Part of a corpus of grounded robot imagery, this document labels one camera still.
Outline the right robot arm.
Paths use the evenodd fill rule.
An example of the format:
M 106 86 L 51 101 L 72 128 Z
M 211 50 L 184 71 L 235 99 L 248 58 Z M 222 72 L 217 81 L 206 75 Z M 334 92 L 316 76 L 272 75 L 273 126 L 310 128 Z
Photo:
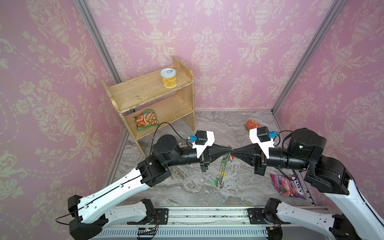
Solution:
M 337 159 L 323 155 L 327 140 L 307 128 L 287 135 L 288 147 L 275 148 L 267 133 L 250 131 L 252 144 L 231 151 L 263 176 L 267 167 L 306 171 L 304 181 L 328 197 L 342 212 L 320 214 L 269 199 L 263 210 L 268 223 L 291 223 L 330 240 L 382 240 L 384 220 L 359 191 L 356 181 Z

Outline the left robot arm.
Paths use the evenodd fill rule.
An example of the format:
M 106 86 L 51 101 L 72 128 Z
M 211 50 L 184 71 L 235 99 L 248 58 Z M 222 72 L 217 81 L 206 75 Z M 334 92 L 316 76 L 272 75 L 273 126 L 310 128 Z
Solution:
M 151 200 L 121 206 L 124 200 L 161 183 L 171 176 L 170 166 L 199 164 L 202 172 L 211 162 L 231 152 L 230 147 L 216 145 L 213 132 L 198 131 L 192 146 L 180 147 L 173 135 L 163 135 L 152 146 L 152 153 L 128 174 L 104 189 L 86 197 L 68 199 L 70 235 L 75 240 L 89 240 L 104 228 L 128 224 L 158 225 Z

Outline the red round tin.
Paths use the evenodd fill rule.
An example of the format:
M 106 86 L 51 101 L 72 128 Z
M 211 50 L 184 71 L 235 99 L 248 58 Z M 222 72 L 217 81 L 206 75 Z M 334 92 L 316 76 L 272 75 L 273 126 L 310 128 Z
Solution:
M 261 125 L 258 121 L 256 120 L 248 120 L 246 122 L 246 130 L 249 132 L 250 130 L 252 129 L 257 129 L 259 128 Z

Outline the purple candy bag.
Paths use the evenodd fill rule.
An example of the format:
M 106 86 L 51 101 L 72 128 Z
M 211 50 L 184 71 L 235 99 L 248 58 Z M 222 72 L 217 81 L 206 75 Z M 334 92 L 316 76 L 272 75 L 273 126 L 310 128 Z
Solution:
M 297 175 L 289 175 L 287 179 L 284 175 L 270 174 L 273 185 L 283 196 L 306 199 L 300 179 Z

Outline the orange green snack packet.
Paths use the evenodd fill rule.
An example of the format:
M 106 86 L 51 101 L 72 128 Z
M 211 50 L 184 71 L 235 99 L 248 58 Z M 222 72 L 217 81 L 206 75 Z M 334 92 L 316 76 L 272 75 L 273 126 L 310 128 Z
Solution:
M 146 109 L 139 115 L 134 117 L 136 127 L 139 131 L 145 130 L 150 127 L 157 127 L 159 121 L 154 110 Z

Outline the wooden two-tier shelf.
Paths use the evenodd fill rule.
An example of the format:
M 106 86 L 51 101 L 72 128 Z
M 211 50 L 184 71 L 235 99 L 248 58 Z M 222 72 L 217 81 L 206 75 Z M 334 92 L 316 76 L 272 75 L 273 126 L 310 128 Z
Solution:
M 176 57 L 173 57 L 173 64 L 170 68 L 176 70 L 177 86 L 174 88 L 163 86 L 160 70 L 110 87 L 105 81 L 101 81 L 110 101 L 143 157 L 146 156 L 146 153 L 138 140 L 150 135 L 156 129 L 151 127 L 138 130 L 134 117 L 138 116 L 140 112 L 128 114 L 129 111 L 156 101 L 148 108 L 155 111 L 161 123 L 173 123 L 183 119 L 193 131 L 196 129 L 193 70 Z

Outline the yellow tin can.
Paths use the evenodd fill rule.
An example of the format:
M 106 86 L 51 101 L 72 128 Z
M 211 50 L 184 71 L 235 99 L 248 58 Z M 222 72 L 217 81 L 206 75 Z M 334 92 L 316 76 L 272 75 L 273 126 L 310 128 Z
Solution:
M 177 72 L 175 69 L 167 68 L 160 72 L 163 86 L 165 88 L 174 88 L 177 86 Z

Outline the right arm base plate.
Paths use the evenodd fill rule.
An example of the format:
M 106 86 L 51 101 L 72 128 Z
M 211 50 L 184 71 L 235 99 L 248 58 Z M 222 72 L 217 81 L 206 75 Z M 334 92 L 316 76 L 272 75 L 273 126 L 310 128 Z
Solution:
M 276 213 L 264 208 L 248 208 L 247 217 L 251 225 L 288 225 L 290 223 L 281 221 Z

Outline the aluminium front rail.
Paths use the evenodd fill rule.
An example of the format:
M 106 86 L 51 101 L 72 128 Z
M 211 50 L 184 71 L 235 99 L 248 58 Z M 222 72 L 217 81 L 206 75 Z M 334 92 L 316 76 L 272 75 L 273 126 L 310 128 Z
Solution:
M 333 240 L 326 231 L 330 215 L 313 208 L 314 226 L 270 223 L 261 207 L 156 208 L 146 225 L 120 223 L 104 227 L 93 240 Z

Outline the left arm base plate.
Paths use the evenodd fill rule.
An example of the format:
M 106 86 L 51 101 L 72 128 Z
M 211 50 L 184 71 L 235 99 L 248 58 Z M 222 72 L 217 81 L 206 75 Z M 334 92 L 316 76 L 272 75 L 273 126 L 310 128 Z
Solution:
M 147 215 L 143 220 L 139 222 L 127 222 L 127 225 L 166 225 L 168 223 L 168 208 L 155 208 L 155 212 Z

